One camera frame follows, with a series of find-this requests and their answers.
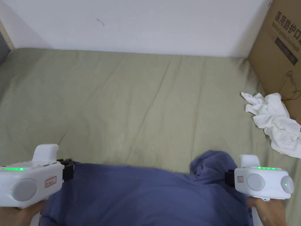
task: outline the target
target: human hand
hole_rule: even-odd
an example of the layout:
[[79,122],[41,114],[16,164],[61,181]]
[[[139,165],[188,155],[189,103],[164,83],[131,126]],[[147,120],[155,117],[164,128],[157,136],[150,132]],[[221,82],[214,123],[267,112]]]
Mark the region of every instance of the human hand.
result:
[[261,198],[248,197],[247,206],[256,208],[264,226],[287,226],[285,209],[280,200],[263,201]]
[[31,219],[43,209],[46,200],[24,209],[0,207],[0,226],[30,226]]

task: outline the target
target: blue fabric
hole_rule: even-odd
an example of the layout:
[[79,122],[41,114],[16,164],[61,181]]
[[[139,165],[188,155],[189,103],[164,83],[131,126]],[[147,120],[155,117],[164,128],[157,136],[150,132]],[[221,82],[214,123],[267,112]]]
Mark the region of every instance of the blue fabric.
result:
[[246,196],[225,184],[225,172],[235,168],[219,151],[192,162],[193,175],[76,163],[74,179],[49,198],[41,225],[251,225]]

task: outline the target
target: green indicator light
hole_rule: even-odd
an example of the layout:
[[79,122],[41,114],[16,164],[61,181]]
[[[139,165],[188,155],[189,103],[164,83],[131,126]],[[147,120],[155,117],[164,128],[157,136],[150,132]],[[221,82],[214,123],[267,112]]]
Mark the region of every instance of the green indicator light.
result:
[[15,170],[15,171],[24,171],[25,168],[1,168],[2,170]]
[[272,167],[257,167],[257,169],[273,169],[273,170],[278,170],[277,168],[272,168]]

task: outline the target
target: white cloth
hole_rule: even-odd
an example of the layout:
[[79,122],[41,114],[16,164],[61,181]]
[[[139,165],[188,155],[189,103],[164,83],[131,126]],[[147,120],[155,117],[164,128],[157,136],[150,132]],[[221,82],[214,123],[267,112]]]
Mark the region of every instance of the white cloth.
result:
[[293,119],[281,102],[279,93],[252,96],[241,93],[243,98],[251,103],[246,105],[246,112],[251,112],[254,123],[264,129],[264,133],[271,139],[271,147],[281,154],[301,158],[300,125]]

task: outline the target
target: bed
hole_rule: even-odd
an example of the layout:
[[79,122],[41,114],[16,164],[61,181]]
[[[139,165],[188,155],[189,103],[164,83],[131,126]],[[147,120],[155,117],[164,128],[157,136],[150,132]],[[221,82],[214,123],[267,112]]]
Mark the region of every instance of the bed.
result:
[[207,150],[255,154],[287,170],[299,222],[299,159],[281,155],[244,111],[240,92],[264,94],[248,60],[16,49],[0,65],[0,164],[30,160],[42,143],[60,158],[189,173]]

